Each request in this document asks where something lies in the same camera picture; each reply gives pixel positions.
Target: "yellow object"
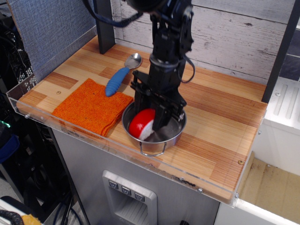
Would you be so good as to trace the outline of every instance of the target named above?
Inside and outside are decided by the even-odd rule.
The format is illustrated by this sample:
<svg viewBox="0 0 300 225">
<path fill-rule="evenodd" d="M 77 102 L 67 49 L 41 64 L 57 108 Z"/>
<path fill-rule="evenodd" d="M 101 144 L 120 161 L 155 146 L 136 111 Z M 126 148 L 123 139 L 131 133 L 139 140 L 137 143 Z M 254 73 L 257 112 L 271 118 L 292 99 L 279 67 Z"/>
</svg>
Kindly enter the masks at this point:
<svg viewBox="0 0 300 225">
<path fill-rule="evenodd" d="M 24 215 L 21 217 L 24 225 L 41 225 L 41 222 L 37 218 L 33 217 L 31 214 Z"/>
<path fill-rule="evenodd" d="M 52 114 L 96 134 L 106 136 L 131 102 L 133 102 L 131 96 L 120 92 L 107 97 L 105 86 L 87 79 Z"/>
</svg>

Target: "wooden shelf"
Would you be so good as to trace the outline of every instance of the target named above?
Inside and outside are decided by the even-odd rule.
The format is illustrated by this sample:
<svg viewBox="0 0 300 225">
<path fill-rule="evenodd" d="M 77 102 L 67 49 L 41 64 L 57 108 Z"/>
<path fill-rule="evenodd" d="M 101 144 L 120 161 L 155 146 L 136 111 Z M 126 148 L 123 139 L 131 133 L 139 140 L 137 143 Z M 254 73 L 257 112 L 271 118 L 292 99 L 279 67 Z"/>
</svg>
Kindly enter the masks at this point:
<svg viewBox="0 0 300 225">
<path fill-rule="evenodd" d="M 48 126 L 58 125 L 51 113 L 67 96 L 87 78 L 106 85 L 109 78 L 124 67 L 126 58 L 135 52 L 142 56 L 138 70 L 148 73 L 148 53 L 115 45 L 101 55 L 95 37 L 18 99 L 18 110 Z M 187 65 L 183 79 L 187 80 L 192 72 Z M 132 75 L 127 75 L 120 87 L 120 91 L 130 96 L 134 96 L 129 86 L 132 79 Z M 121 121 L 109 131 L 107 138 L 81 135 L 96 146 L 104 146 L 101 147 L 104 150 L 113 152 L 114 149 L 116 154 L 122 153 L 135 163 L 150 165 L 156 173 L 168 174 L 170 179 L 193 189 L 202 188 L 204 194 L 231 204 L 267 107 L 261 102 L 264 90 L 264 85 L 197 67 L 192 82 L 179 88 L 187 101 L 186 128 L 178 143 L 159 157 L 140 154 Z"/>
</svg>

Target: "red and white ball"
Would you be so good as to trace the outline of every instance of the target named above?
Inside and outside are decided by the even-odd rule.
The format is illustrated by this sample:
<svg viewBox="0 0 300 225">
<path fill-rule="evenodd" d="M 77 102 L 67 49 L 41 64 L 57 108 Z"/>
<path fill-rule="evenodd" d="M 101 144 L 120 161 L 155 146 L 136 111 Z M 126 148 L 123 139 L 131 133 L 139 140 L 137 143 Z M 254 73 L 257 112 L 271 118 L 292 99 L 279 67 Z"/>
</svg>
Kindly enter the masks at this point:
<svg viewBox="0 0 300 225">
<path fill-rule="evenodd" d="M 149 108 L 140 111 L 131 121 L 128 129 L 129 133 L 141 141 L 145 140 L 154 132 L 152 129 L 154 117 L 154 109 Z"/>
</svg>

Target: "whitewashed wood wall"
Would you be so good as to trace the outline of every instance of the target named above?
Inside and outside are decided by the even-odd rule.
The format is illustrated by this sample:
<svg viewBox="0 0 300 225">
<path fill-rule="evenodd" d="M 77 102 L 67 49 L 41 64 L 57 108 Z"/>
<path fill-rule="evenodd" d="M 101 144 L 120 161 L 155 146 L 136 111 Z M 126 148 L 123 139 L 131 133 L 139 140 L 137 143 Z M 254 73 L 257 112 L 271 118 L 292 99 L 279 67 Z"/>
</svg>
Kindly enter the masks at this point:
<svg viewBox="0 0 300 225">
<path fill-rule="evenodd" d="M 115 20 L 135 11 L 122 0 L 111 0 Z M 266 84 L 274 65 L 295 0 L 194 0 L 188 53 L 195 65 Z M 115 28 L 116 43 L 152 52 L 150 16 L 126 28 Z"/>
</svg>

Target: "blue spoon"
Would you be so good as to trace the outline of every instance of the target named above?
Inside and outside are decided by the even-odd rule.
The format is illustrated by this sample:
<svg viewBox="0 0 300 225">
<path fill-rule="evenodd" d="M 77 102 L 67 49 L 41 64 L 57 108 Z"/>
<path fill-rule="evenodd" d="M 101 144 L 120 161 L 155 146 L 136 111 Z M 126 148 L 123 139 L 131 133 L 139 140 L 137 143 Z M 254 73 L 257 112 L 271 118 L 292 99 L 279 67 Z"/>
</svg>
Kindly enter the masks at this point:
<svg viewBox="0 0 300 225">
<path fill-rule="evenodd" d="M 135 53 L 129 56 L 128 59 L 125 61 L 125 67 L 119 69 L 118 72 L 115 73 L 107 83 L 107 86 L 105 88 L 106 96 L 110 97 L 113 94 L 115 94 L 121 86 L 121 83 L 124 80 L 125 76 L 129 73 L 129 71 L 140 66 L 141 62 L 142 58 L 139 53 Z"/>
</svg>

